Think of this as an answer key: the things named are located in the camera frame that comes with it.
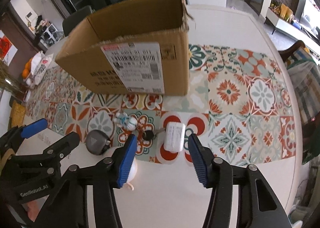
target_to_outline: blue gripper pad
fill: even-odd
[[[33,135],[39,133],[40,131],[46,129],[48,122],[46,119],[40,119],[36,122],[33,122],[25,127],[23,127],[21,132],[22,138],[31,138]]]
[[[124,147],[126,147],[126,151],[119,166],[119,175],[117,180],[119,187],[122,187],[127,182],[132,162],[137,150],[137,137],[135,135],[130,135],[125,142]]]
[[[197,136],[190,135],[188,138],[188,149],[193,162],[193,166],[196,170],[196,174],[200,183],[203,184],[204,187],[208,185],[208,166],[205,163],[202,153],[200,152],[200,148],[203,148],[202,145],[197,145],[195,139],[199,142]]]

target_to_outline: storage box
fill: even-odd
[[[84,19],[56,63],[95,93],[188,91],[185,0],[126,0]]]

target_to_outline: patterned table runner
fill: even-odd
[[[189,45],[189,90],[184,97],[156,94],[95,94],[59,66],[48,70],[31,93],[27,115],[46,118],[61,135],[75,131],[85,140],[99,129],[113,146],[129,132],[112,119],[124,111],[140,129],[159,129],[169,121],[186,125],[183,153],[191,165],[188,136],[196,133],[204,146],[234,165],[262,163],[295,156],[295,129],[288,91],[277,63],[263,53],[224,46]],[[179,153],[164,149],[164,133],[153,141],[138,136],[136,157],[173,163]]]

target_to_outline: white power adapter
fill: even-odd
[[[168,122],[165,130],[164,149],[170,152],[180,152],[183,149],[186,126],[180,122]]]

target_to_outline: screw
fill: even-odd
[[[256,167],[256,165],[253,165],[253,164],[250,164],[250,165],[249,165],[249,169],[250,169],[251,171],[257,171],[257,170],[258,170],[258,168]]]
[[[217,164],[222,164],[222,163],[223,163],[223,159],[220,158],[220,157],[215,157],[213,161],[214,161],[215,163],[217,163]]]
[[[69,166],[69,170],[70,171],[76,171],[78,169],[78,166],[77,165],[71,165]]]
[[[110,163],[112,163],[112,158],[106,157],[106,158],[103,160],[103,162],[104,162],[105,164],[110,164]]]
[[[47,170],[48,175],[52,175],[53,172],[54,172],[54,169],[52,167],[48,168],[48,170]]]

